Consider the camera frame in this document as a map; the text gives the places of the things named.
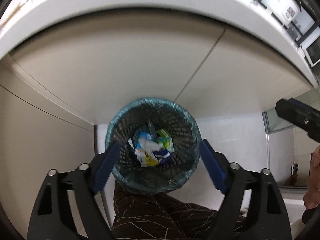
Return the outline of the person's right hand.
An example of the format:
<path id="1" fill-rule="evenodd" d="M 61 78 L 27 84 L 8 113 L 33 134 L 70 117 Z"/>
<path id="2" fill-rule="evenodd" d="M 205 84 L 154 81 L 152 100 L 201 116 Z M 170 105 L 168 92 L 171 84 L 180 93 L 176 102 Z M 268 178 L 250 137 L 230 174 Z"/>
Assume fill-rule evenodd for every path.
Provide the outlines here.
<path id="1" fill-rule="evenodd" d="M 310 176 L 307 179 L 307 192 L 304 195 L 304 205 L 307 210 L 314 209 L 320 202 L 320 167 L 319 147 L 315 149 L 310 164 Z"/>

